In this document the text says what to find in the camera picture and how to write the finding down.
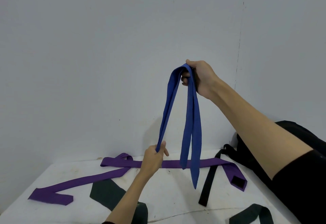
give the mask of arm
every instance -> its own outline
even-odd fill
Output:
[[[187,59],[186,63],[196,71],[198,93],[219,107],[271,179],[290,162],[312,150],[246,102],[205,61]],[[185,86],[187,77],[189,73],[183,73],[181,80]]]
[[[115,224],[131,223],[142,190],[149,179],[162,166],[163,155],[169,156],[169,152],[166,150],[165,145],[166,142],[163,141],[158,153],[155,151],[155,145],[149,146],[149,148],[146,149],[139,174],[135,177],[123,198],[105,221],[110,221]]]

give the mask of black sleeve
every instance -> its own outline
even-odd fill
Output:
[[[274,193],[302,223],[325,223],[326,157],[312,150],[280,170]]]

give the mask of table surface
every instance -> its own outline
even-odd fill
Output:
[[[202,151],[201,159],[212,158],[217,152],[218,150]],[[179,154],[171,154],[165,160],[178,160],[179,157]],[[225,155],[221,159],[232,161]],[[142,156],[134,157],[134,160],[142,160]],[[0,224],[102,223],[110,210],[89,197],[92,184],[62,191],[61,193],[74,196],[74,201],[67,206],[28,200],[35,188],[116,169],[100,167],[100,162],[101,160],[92,160],[52,164],[0,216]],[[230,185],[223,168],[218,167],[207,207],[199,205],[198,200],[209,168],[200,169],[196,190],[189,169],[159,169],[140,196],[140,201],[146,203],[148,208],[148,222],[229,223],[231,216],[257,203],[269,208],[274,223],[299,223],[250,169],[237,165],[248,180],[245,191]],[[123,177],[113,181],[127,190],[138,172],[139,169],[132,168]]]

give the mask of left hand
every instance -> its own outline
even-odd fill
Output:
[[[159,168],[162,167],[162,161],[164,154],[169,156],[169,152],[165,148],[166,142],[161,143],[159,152],[156,152],[156,145],[149,146],[145,150],[144,159],[141,163],[141,170],[139,174],[144,175],[147,179],[150,179]]]

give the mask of forearm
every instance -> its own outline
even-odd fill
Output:
[[[214,81],[210,100],[220,108],[271,179],[287,164],[312,150],[219,78]]]
[[[138,199],[148,180],[148,176],[139,173],[106,221],[115,224],[130,224],[137,207]]]

